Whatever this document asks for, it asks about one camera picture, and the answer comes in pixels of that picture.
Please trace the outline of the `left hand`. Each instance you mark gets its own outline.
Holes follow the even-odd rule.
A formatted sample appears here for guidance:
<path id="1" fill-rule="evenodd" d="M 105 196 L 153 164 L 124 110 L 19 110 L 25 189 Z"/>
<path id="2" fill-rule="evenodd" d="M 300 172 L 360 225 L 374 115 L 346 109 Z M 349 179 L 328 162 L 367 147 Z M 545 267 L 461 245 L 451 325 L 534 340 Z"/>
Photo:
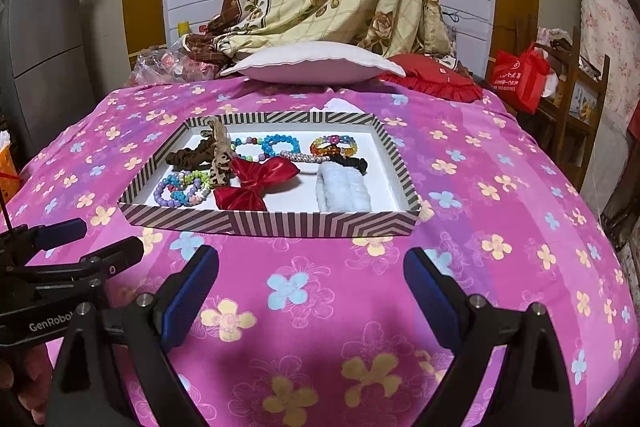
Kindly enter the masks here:
<path id="1" fill-rule="evenodd" d="M 28 348 L 13 362 L 1 360 L 1 389 L 13 390 L 37 426 L 46 422 L 52 363 L 46 345 Z"/>

